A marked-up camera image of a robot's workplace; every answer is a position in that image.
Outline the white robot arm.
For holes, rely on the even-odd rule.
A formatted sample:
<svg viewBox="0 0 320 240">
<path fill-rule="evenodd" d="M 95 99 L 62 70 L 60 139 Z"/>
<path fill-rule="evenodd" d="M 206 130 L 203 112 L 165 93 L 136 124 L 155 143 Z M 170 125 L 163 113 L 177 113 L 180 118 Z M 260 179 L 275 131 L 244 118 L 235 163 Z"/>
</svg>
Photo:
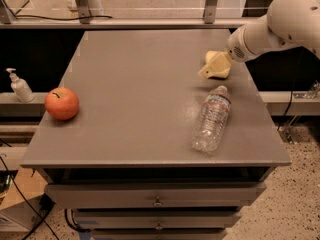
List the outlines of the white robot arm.
<svg viewBox="0 0 320 240">
<path fill-rule="evenodd" d="M 223 51 L 208 51 L 201 78 L 226 79 L 232 62 L 304 47 L 320 58 L 320 0 L 273 0 L 267 13 L 237 28 Z"/>
</svg>

